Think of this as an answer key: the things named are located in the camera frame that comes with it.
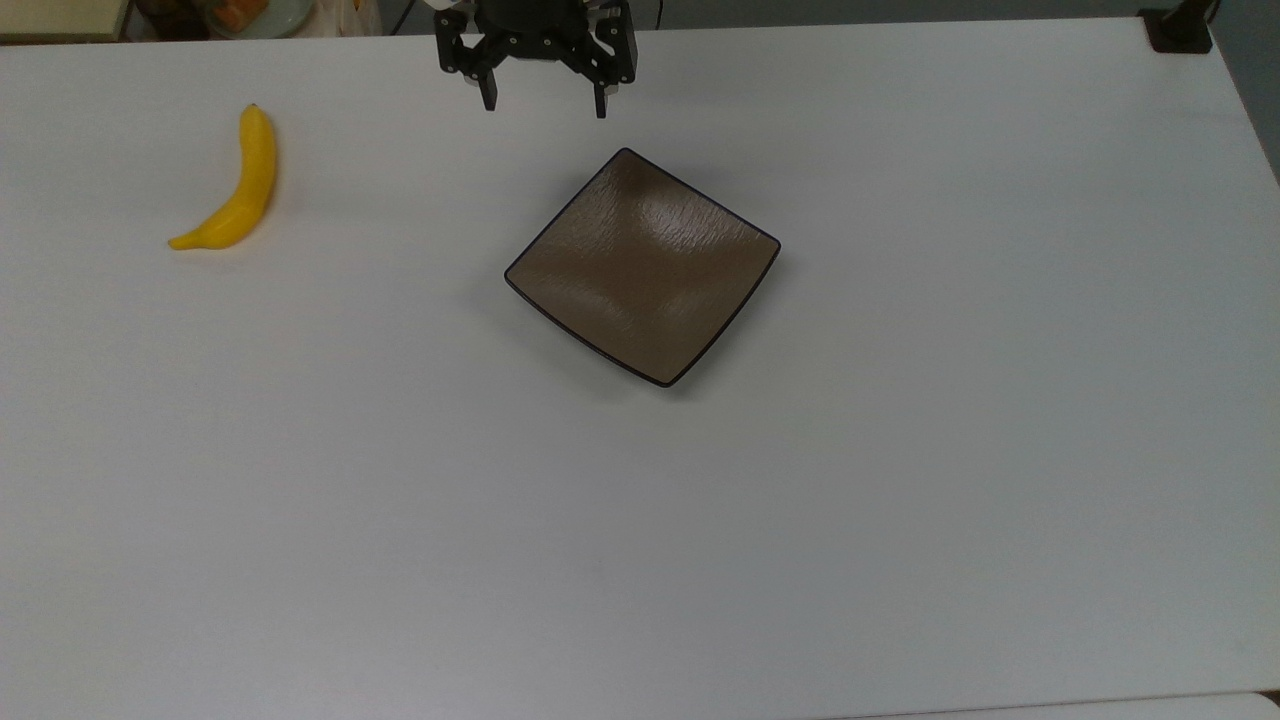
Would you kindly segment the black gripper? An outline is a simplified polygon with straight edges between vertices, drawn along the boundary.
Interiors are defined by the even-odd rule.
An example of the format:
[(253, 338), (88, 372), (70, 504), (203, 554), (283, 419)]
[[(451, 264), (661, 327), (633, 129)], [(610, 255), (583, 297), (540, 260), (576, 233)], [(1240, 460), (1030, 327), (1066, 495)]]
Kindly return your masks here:
[(476, 1), (474, 20), (481, 32), (463, 41), (468, 17), (461, 10), (434, 12), (440, 68), (476, 87), (486, 111), (497, 109), (494, 69), (503, 59), (588, 63), (595, 114), (607, 118), (608, 101), (635, 81), (637, 42), (628, 1)]

